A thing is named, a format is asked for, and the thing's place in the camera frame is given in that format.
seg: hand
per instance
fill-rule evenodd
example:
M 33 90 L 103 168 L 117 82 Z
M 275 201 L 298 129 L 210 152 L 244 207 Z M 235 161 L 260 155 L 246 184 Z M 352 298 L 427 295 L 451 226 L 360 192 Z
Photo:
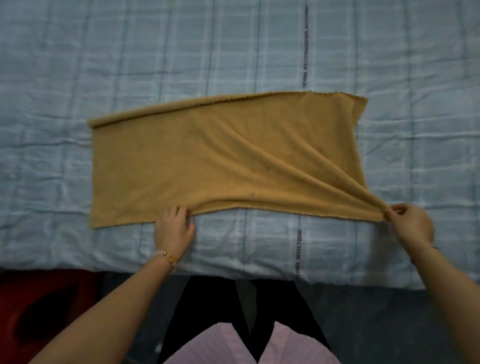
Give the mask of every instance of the hand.
M 187 207 L 172 207 L 155 223 L 155 247 L 164 250 L 177 261 L 187 251 L 195 235 L 193 221 L 186 226 Z
M 393 223 L 395 232 L 410 257 L 433 246 L 433 221 L 421 207 L 402 203 L 391 205 L 383 213 Z

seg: person's left arm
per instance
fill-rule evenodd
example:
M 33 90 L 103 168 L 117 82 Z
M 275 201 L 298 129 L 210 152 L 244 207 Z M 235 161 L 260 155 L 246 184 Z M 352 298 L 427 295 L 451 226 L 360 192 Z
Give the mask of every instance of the person's left arm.
M 155 225 L 155 244 L 180 259 L 195 227 L 185 226 L 186 207 L 167 211 Z M 172 265 L 155 255 L 137 273 L 76 319 L 39 352 L 31 364 L 121 363 Z

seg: yellow cloth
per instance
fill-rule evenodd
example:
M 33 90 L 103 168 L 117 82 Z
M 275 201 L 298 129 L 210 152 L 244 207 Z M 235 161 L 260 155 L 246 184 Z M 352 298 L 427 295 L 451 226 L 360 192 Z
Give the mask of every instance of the yellow cloth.
M 91 227 L 234 207 L 380 221 L 354 127 L 368 100 L 278 92 L 182 100 L 89 121 Z

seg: gray floor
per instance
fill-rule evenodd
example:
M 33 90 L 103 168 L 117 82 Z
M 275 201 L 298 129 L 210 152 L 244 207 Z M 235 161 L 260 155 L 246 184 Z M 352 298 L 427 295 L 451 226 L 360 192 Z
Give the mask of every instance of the gray floor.
M 103 294 L 129 276 L 108 273 Z M 156 363 L 157 345 L 163 341 L 187 280 L 172 276 L 163 284 L 124 363 Z M 342 364 L 463 363 L 424 291 L 304 283 L 298 287 Z M 237 281 L 237 288 L 251 327 L 255 287 Z

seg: bracelet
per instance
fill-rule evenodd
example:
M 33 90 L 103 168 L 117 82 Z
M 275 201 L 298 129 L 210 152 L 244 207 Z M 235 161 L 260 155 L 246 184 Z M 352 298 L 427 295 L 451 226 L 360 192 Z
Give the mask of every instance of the bracelet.
M 436 246 L 430 246 L 430 247 L 428 247 L 427 249 L 424 249 L 423 252 L 426 251 L 426 250 L 428 250 L 428 249 L 436 249 L 436 250 L 438 250 L 439 252 L 442 252 L 442 251 L 440 250 L 440 248 L 437 248 Z M 415 263 L 413 262 L 413 258 L 412 258 L 412 257 L 410 257 L 410 263 L 413 264 L 413 265 L 415 265 Z
M 167 258 L 167 254 L 168 253 L 165 250 L 155 250 L 152 253 L 152 257 L 154 257 L 155 255 L 161 255 L 161 256 L 164 256 L 165 258 Z M 167 260 L 168 260 L 168 262 L 170 263 L 170 265 L 172 266 L 173 269 L 175 269 L 177 267 L 177 259 L 174 256 L 169 255 Z

